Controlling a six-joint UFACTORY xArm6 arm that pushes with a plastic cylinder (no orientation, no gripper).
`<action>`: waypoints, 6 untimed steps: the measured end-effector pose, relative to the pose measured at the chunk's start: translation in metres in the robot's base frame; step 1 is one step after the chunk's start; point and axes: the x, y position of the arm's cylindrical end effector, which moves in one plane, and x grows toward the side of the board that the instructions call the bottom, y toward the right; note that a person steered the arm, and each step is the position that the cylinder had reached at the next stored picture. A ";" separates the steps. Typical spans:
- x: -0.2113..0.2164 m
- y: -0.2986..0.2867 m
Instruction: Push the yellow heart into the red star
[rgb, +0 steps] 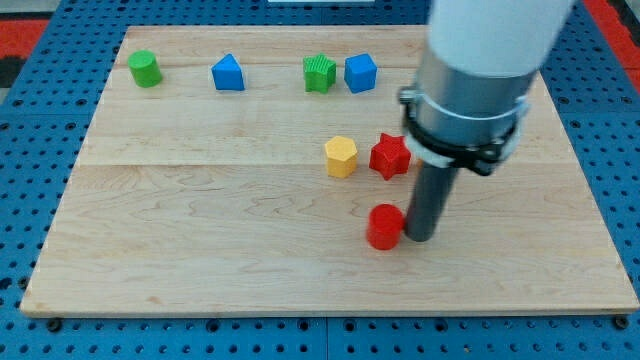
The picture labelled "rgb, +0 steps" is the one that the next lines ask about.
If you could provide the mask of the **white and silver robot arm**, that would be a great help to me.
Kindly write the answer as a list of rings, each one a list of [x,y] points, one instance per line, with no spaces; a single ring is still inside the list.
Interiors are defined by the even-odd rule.
[[[409,149],[490,175],[515,150],[530,85],[574,0],[440,0],[413,83],[400,90]]]

